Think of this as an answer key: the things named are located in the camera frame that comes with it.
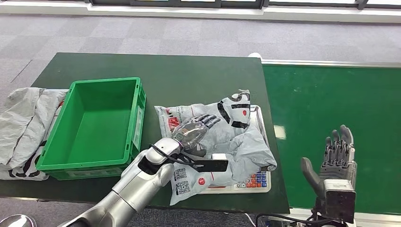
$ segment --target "crumpled bag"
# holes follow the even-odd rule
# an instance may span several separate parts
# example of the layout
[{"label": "crumpled bag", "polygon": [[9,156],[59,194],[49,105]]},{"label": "crumpled bag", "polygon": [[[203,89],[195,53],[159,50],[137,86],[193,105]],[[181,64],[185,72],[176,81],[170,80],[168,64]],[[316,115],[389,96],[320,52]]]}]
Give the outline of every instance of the crumpled bag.
[{"label": "crumpled bag", "polygon": [[277,167],[260,131],[256,125],[250,124],[250,104],[249,90],[239,90],[209,105],[155,106],[163,137],[171,137],[171,132],[179,123],[199,114],[213,114],[221,118],[192,153],[198,156],[203,154],[209,159],[212,154],[224,153],[228,160],[225,172],[208,173],[198,173],[188,165],[174,163],[170,205],[196,195],[209,186],[231,186],[244,181],[258,172],[260,167],[267,166],[269,171]]},{"label": "crumpled bag", "polygon": [[0,114],[0,179],[45,180],[35,161],[67,89],[36,87],[14,90]]}]

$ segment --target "barcode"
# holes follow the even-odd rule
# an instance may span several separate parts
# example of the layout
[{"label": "barcode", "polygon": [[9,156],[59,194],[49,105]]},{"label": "barcode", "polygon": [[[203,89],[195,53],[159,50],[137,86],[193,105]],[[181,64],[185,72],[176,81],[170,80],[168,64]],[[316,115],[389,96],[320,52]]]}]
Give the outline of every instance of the barcode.
[{"label": "barcode", "polygon": [[175,193],[177,195],[181,195],[187,192],[190,192],[191,190],[189,189],[189,183],[188,181],[182,181],[182,182],[178,182],[176,184],[176,188],[175,188]]},{"label": "barcode", "polygon": [[187,177],[187,172],[185,171],[185,168],[181,169],[176,169],[175,170],[175,180],[183,179]]}]

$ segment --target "green table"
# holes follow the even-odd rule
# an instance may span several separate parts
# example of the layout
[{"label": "green table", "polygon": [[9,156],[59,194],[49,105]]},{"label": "green table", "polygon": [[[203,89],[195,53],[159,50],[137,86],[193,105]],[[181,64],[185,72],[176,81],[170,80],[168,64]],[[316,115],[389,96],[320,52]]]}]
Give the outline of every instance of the green table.
[{"label": "green table", "polygon": [[[155,105],[176,106],[218,102],[239,88],[251,91],[252,104],[262,110],[270,148],[279,166],[271,174],[268,193],[196,195],[174,208],[228,212],[289,213],[270,106],[260,61],[253,58],[163,55],[58,53],[33,87],[69,88],[82,79],[140,77],[147,94],[142,149],[161,138]],[[50,201],[97,202],[109,193],[117,177],[73,181],[1,181],[1,197]],[[163,188],[152,207],[169,207],[171,186]]]},{"label": "green table", "polygon": [[400,214],[401,65],[262,63],[289,204],[313,206],[300,159],[309,157],[318,171],[325,137],[345,124],[358,163],[356,212]]}]

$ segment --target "green plastic crate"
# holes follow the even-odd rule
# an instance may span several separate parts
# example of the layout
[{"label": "green plastic crate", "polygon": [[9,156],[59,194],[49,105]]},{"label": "green plastic crate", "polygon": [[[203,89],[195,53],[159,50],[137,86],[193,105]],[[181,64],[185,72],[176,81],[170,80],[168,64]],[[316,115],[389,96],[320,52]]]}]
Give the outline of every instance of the green plastic crate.
[{"label": "green plastic crate", "polygon": [[36,168],[58,180],[120,176],[140,152],[140,78],[75,81]]}]

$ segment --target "white scale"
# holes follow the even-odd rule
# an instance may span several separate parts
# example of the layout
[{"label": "white scale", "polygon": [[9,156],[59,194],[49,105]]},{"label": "white scale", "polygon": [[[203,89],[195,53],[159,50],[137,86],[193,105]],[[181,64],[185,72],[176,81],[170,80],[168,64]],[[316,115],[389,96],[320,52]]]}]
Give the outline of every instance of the white scale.
[{"label": "white scale", "polygon": [[[256,125],[259,128],[265,143],[269,147],[261,108],[257,105],[251,105],[250,124]],[[253,174],[251,178],[246,179],[244,182],[238,182],[232,186],[209,187],[200,194],[262,193],[268,192],[270,189],[270,172],[262,168],[262,171]]]}]

